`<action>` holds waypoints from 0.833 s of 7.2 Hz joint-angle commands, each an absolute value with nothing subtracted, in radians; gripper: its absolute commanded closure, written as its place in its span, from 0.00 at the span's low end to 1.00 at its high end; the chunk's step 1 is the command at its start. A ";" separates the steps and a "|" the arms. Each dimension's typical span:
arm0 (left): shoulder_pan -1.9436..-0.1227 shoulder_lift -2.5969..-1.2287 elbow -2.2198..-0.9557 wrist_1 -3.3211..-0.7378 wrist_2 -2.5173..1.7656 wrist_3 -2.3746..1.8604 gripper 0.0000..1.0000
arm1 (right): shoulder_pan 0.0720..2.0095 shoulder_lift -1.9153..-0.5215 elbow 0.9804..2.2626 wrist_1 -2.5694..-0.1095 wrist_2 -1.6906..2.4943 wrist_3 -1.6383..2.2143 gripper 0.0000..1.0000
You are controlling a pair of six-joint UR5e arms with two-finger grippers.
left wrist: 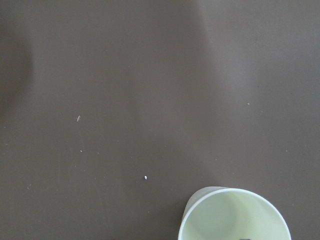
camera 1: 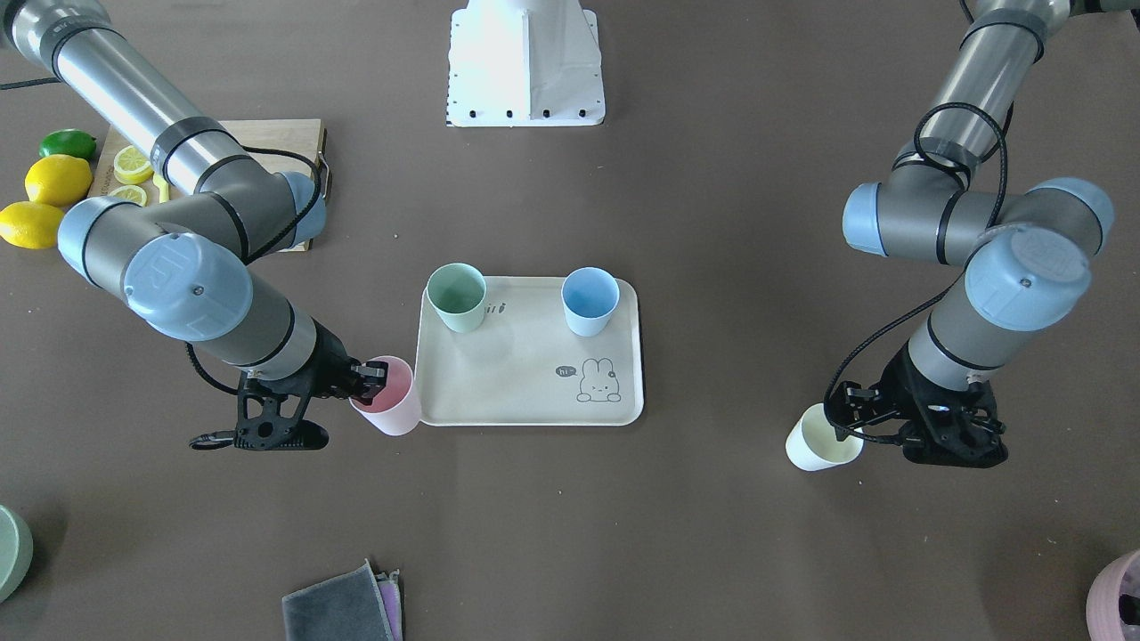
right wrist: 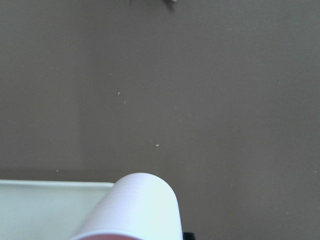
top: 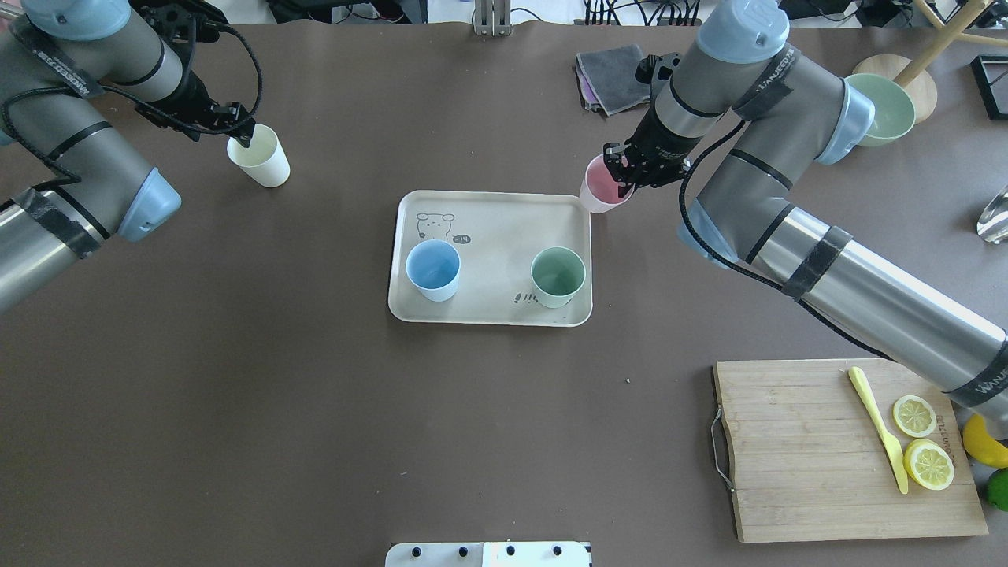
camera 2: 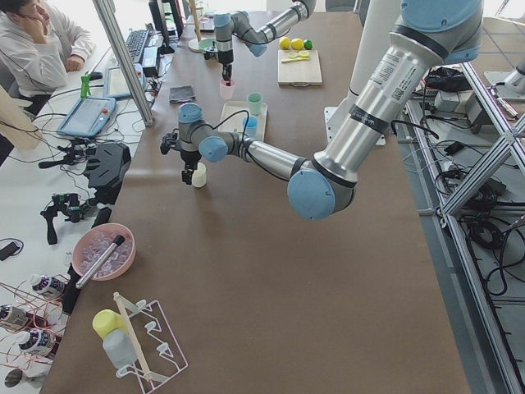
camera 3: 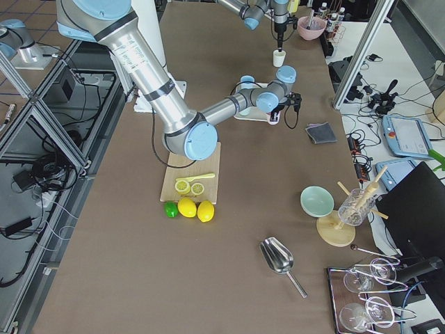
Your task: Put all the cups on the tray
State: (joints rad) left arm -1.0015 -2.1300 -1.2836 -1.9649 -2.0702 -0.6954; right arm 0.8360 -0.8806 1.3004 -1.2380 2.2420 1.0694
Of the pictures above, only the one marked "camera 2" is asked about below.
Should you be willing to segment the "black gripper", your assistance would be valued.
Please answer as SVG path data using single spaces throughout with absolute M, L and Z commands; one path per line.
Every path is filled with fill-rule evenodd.
M 225 85 L 232 83 L 232 62 L 234 61 L 233 43 L 231 40 L 217 41 L 215 39 L 216 51 L 203 53 L 206 60 L 214 58 L 222 64 L 221 80 Z
M 167 155 L 170 150 L 175 150 L 180 153 L 181 159 L 185 163 L 184 170 L 181 172 L 182 181 L 186 185 L 191 185 L 194 174 L 194 167 L 198 166 L 201 160 L 201 154 L 198 150 L 190 150 L 185 146 L 177 132 L 168 132 L 162 137 L 160 144 L 160 152 L 162 155 Z

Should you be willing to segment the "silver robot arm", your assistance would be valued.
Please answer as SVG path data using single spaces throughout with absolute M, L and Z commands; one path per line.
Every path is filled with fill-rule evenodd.
M 395 13 L 390 45 L 363 90 L 348 95 L 325 119 L 327 145 L 301 158 L 242 132 L 221 131 L 185 103 L 177 128 L 166 134 L 162 153 L 180 153 L 182 179 L 190 183 L 200 160 L 235 155 L 287 181 L 290 205 L 302 218 L 322 220 L 348 207 L 358 169 L 404 108 L 424 73 L 434 66 L 470 62 L 481 46 L 480 1 L 403 1 Z
M 232 82 L 234 36 L 240 39 L 255 57 L 260 57 L 270 42 L 280 38 L 292 26 L 307 20 L 313 14 L 316 3 L 315 0 L 293 1 L 290 7 L 258 29 L 252 26 L 246 11 L 216 14 L 215 44 L 218 61 L 222 64 L 221 79 L 226 85 L 231 86 Z

